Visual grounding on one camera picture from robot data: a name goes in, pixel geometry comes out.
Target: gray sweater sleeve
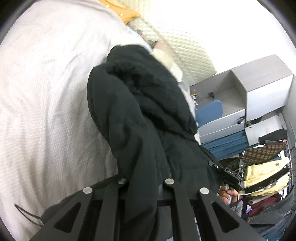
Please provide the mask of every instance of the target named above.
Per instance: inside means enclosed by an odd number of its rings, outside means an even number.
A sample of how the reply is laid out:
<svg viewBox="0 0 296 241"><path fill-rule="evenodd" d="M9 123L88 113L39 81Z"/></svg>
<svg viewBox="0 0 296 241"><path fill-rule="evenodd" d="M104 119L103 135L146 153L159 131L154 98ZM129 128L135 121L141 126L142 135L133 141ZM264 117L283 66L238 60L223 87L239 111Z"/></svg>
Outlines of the gray sweater sleeve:
<svg viewBox="0 0 296 241"><path fill-rule="evenodd" d="M229 207L236 212L238 216L242 215L242 200L238 200L237 202L230 204Z"/></svg>

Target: finger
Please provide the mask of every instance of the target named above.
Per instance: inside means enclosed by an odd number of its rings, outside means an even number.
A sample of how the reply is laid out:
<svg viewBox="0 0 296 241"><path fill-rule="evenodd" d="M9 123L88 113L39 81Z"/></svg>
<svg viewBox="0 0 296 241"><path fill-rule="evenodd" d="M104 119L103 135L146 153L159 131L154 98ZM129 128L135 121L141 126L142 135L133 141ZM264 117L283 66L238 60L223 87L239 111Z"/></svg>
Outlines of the finger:
<svg viewBox="0 0 296 241"><path fill-rule="evenodd" d="M222 186L222 187L220 188L220 190L221 190L221 191L226 191L226 190L227 190L227 187L226 187L226 186Z"/></svg>
<svg viewBox="0 0 296 241"><path fill-rule="evenodd" d="M220 200L222 201L222 202L224 202L225 204L229 204L229 200L227 199L227 198L225 198L225 197L222 197L222 196L218 196L218 198L220 198Z"/></svg>
<svg viewBox="0 0 296 241"><path fill-rule="evenodd" d="M226 191L219 191L218 194L219 194L219 196L222 196L225 198L228 198L230 196Z"/></svg>
<svg viewBox="0 0 296 241"><path fill-rule="evenodd" d="M230 195L237 196L237 190L235 189L227 190L226 192Z"/></svg>

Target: white cabinet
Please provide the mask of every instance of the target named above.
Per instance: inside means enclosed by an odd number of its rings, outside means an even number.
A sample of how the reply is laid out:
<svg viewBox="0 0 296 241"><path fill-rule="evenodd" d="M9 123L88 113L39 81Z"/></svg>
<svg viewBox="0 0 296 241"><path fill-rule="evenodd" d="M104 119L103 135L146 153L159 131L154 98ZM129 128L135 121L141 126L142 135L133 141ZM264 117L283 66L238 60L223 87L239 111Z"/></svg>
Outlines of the white cabinet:
<svg viewBox="0 0 296 241"><path fill-rule="evenodd" d="M240 117L244 116L244 113L245 109L242 109L201 126L198 129L201 143L242 131L244 129L244 121L240 124L237 122Z"/></svg>
<svg viewBox="0 0 296 241"><path fill-rule="evenodd" d="M199 96L198 107L213 100L208 97L210 92L223 107L221 118L199 128L201 143L243 130L244 122L237 123L242 116L245 116L245 121L250 121L284 106L292 80L290 69L276 55L271 55L191 86L191 92ZM250 137L252 131L249 128L245 131Z"/></svg>
<svg viewBox="0 0 296 241"><path fill-rule="evenodd" d="M245 128L245 132L248 138L250 146L258 143L258 138L267 135L268 133L282 129L282 125L285 123L282 113L272 116L266 120L263 120L257 124L251 125Z"/></svg>
<svg viewBox="0 0 296 241"><path fill-rule="evenodd" d="M235 67L242 96L246 95L246 121L257 119L286 104L293 74L276 55Z"/></svg>

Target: black jacket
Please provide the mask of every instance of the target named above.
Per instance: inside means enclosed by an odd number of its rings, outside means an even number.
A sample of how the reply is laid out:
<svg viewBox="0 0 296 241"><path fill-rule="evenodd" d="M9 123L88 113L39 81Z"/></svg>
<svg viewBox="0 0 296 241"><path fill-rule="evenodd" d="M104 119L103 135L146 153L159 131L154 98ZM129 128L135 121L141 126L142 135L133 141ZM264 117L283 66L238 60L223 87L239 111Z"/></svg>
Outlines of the black jacket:
<svg viewBox="0 0 296 241"><path fill-rule="evenodd" d="M194 139L197 126L175 78L143 47L114 47L91 71L87 99L119 176L129 180L121 240L159 237L165 218L157 197L166 178L179 180L189 195L201 187L218 192L221 179L208 165L218 161Z"/></svg>

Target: human hand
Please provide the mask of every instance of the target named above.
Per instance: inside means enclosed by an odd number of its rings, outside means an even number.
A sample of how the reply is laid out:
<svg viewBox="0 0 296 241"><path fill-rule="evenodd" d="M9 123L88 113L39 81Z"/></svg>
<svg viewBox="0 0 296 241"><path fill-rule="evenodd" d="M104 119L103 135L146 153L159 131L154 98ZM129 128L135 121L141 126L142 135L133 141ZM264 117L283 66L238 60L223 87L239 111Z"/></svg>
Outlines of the human hand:
<svg viewBox="0 0 296 241"><path fill-rule="evenodd" d="M239 200L239 193L237 192L237 190L235 189L226 190L226 186L222 186L218 194L219 194L218 198L220 198L221 201L224 202L225 204L230 204L228 200L228 197L230 195L232 195L231 204Z"/></svg>

